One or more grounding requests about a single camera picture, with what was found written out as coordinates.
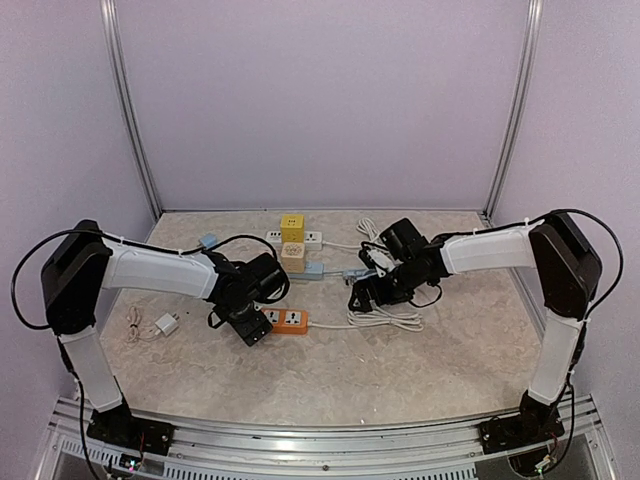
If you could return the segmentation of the orange power strip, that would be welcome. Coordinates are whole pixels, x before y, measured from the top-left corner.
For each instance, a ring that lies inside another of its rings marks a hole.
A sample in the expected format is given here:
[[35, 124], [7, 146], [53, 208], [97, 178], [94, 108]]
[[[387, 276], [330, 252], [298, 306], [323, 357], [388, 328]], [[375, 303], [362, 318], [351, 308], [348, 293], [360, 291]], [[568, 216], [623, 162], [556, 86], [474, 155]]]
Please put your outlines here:
[[262, 308], [272, 326], [272, 331], [278, 335], [306, 335], [310, 328], [323, 330], [355, 330], [377, 327], [394, 327], [400, 330], [419, 333], [424, 330], [424, 323], [419, 314], [394, 314], [379, 307], [369, 313], [349, 312], [347, 323], [341, 325], [321, 324], [309, 319], [306, 310], [287, 310], [282, 308]]

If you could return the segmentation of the blue power strip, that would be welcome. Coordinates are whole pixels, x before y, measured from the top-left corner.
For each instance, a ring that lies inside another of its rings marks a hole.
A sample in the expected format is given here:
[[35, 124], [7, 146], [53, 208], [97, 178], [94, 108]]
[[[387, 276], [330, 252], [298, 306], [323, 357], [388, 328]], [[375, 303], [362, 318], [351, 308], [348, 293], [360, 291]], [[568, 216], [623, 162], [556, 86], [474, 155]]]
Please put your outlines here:
[[322, 281], [327, 278], [341, 278], [347, 285], [356, 281], [375, 275], [373, 269], [342, 269], [327, 270], [322, 262], [307, 262], [302, 273], [289, 272], [288, 277], [292, 280], [300, 281]]

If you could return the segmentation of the white power strip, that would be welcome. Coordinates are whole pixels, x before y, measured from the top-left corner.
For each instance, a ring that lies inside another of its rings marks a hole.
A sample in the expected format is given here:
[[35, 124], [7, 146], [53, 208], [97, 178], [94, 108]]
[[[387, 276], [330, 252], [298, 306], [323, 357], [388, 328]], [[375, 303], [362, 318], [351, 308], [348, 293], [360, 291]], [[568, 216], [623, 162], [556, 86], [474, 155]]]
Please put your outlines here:
[[[356, 225], [356, 230], [361, 235], [364, 235], [368, 242], [381, 245], [380, 231], [372, 219], [367, 217], [361, 218]], [[264, 239], [271, 245], [280, 246], [282, 244], [282, 233], [280, 230], [267, 231]], [[304, 231], [304, 244], [308, 251], [320, 251], [323, 247], [344, 250], [358, 250], [361, 247], [360, 242], [356, 242], [355, 244], [331, 242], [324, 238], [321, 231], [313, 230]]]

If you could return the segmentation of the white charger with cable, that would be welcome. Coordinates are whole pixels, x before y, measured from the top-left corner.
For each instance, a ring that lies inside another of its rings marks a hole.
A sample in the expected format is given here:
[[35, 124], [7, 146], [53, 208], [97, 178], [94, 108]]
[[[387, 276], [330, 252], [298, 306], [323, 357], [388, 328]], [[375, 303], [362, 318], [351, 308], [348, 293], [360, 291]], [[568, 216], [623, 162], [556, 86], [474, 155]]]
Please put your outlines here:
[[153, 342], [161, 336], [169, 337], [179, 327], [178, 317], [168, 313], [160, 316], [152, 325], [144, 325], [143, 315], [135, 306], [131, 307], [128, 311], [127, 323], [127, 342], [130, 344]]

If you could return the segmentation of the beige cube socket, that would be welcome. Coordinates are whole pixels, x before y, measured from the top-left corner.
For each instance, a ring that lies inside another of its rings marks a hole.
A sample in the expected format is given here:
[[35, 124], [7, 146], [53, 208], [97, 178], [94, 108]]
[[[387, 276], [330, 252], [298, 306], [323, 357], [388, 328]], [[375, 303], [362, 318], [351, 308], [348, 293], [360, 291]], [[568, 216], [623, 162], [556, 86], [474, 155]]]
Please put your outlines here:
[[301, 274], [306, 269], [306, 247], [304, 243], [284, 242], [280, 254], [281, 264], [288, 273]]

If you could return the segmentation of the blue plug adapter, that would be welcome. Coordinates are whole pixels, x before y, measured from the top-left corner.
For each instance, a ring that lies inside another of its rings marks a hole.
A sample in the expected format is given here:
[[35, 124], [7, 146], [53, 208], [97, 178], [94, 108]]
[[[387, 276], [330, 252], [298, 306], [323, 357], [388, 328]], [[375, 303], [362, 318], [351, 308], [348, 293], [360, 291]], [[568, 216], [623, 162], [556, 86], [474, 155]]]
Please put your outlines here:
[[214, 234], [206, 234], [199, 239], [199, 245], [204, 249], [212, 248], [218, 244], [218, 238]]

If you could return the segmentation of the yellow cube socket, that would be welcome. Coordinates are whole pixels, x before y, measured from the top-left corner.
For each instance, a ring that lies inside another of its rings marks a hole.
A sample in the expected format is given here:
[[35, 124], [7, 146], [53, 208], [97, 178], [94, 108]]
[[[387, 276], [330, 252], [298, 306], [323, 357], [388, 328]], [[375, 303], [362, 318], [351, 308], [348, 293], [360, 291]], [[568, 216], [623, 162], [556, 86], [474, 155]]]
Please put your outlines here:
[[305, 227], [303, 214], [284, 214], [280, 222], [281, 241], [283, 243], [303, 243]]

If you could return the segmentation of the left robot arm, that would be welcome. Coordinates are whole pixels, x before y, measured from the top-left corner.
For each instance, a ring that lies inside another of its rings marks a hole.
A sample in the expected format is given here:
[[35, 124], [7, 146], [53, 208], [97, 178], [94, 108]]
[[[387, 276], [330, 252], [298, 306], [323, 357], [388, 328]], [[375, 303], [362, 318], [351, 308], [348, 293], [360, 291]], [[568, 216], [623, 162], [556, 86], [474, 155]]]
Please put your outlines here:
[[56, 232], [33, 246], [18, 262], [10, 281], [10, 298], [18, 320], [18, 277], [25, 264], [46, 244], [56, 250], [41, 268], [45, 307], [43, 329], [57, 338], [61, 356], [76, 379], [82, 399], [89, 401], [102, 430], [121, 445], [140, 434], [124, 393], [112, 373], [96, 329], [95, 309], [102, 291], [133, 289], [179, 294], [212, 306], [210, 327], [231, 325], [252, 346], [272, 329], [264, 305], [283, 300], [290, 280], [270, 248], [250, 261], [232, 261], [220, 247], [173, 250], [108, 234], [89, 219]]

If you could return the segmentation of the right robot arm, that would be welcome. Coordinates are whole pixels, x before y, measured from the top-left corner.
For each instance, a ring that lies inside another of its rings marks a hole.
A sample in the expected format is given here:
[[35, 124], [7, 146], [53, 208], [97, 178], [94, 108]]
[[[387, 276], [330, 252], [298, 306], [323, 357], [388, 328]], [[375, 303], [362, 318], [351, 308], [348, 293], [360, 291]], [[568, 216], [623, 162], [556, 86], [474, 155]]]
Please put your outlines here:
[[[511, 423], [518, 442], [535, 442], [549, 429], [579, 360], [602, 274], [600, 257], [568, 212], [556, 210], [531, 222], [440, 234], [433, 239], [403, 218], [382, 231], [380, 239], [377, 246], [361, 245], [361, 260], [374, 272], [354, 283], [348, 303], [353, 313], [409, 303], [418, 287], [438, 287], [442, 279], [453, 275], [536, 270], [546, 311], [544, 336], [533, 378]], [[389, 254], [394, 265], [379, 265], [372, 255], [375, 249]]]

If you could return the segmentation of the front aluminium rail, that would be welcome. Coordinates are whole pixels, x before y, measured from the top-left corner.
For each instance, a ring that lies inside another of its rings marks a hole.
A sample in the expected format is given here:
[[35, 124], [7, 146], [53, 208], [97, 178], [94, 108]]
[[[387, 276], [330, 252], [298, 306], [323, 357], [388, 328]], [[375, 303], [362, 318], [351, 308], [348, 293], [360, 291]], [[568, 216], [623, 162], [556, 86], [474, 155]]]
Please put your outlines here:
[[540, 447], [486, 454], [484, 416], [333, 427], [251, 425], [142, 412], [175, 427], [165, 456], [134, 472], [124, 450], [79, 433], [80, 408], [60, 398], [30, 478], [89, 479], [112, 468], [130, 479], [515, 479], [512, 465]]

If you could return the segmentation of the right aluminium frame post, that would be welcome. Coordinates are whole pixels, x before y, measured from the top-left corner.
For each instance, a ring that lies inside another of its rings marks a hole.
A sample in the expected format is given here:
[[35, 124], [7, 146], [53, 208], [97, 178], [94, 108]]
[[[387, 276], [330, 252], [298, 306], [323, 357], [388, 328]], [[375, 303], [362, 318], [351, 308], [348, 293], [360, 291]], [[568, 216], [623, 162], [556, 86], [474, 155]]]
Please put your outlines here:
[[482, 210], [484, 218], [487, 221], [492, 221], [495, 216], [513, 159], [535, 65], [543, 6], [543, 0], [531, 0], [528, 2], [523, 45], [506, 130], [501, 143], [498, 163], [492, 178], [488, 197]]

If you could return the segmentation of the aluminium frame post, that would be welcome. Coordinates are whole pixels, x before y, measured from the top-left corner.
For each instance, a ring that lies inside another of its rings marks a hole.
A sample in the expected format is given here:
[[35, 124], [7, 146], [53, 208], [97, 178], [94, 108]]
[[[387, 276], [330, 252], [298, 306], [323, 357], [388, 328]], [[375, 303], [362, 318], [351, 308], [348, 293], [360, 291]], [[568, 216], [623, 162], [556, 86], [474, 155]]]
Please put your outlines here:
[[151, 166], [145, 152], [139, 122], [135, 112], [133, 96], [129, 86], [124, 49], [119, 29], [117, 2], [114, 0], [101, 0], [99, 4], [106, 41], [106, 50], [111, 66], [117, 102], [119, 104], [126, 135], [133, 155], [135, 169], [138, 173], [142, 192], [152, 218], [155, 221], [158, 221], [164, 213], [164, 210], [158, 188], [151, 171]]
[[506, 130], [501, 143], [498, 163], [492, 178], [488, 197], [482, 210], [484, 218], [487, 221], [492, 221], [495, 216], [513, 159], [535, 65], [543, 6], [543, 0], [531, 0], [528, 2], [523, 45]]

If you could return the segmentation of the left aluminium frame post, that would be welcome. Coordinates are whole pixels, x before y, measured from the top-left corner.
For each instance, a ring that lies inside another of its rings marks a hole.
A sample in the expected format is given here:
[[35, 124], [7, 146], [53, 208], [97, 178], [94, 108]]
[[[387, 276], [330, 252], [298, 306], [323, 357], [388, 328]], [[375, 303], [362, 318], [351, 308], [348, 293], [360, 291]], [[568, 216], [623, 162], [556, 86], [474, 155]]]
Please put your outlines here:
[[106, 50], [111, 66], [117, 102], [119, 104], [126, 135], [133, 155], [135, 169], [138, 173], [142, 192], [152, 218], [155, 221], [158, 221], [164, 213], [164, 210], [158, 188], [151, 171], [151, 166], [145, 152], [139, 122], [135, 112], [133, 96], [129, 86], [124, 49], [119, 29], [117, 2], [114, 0], [101, 0], [99, 4], [106, 41]]

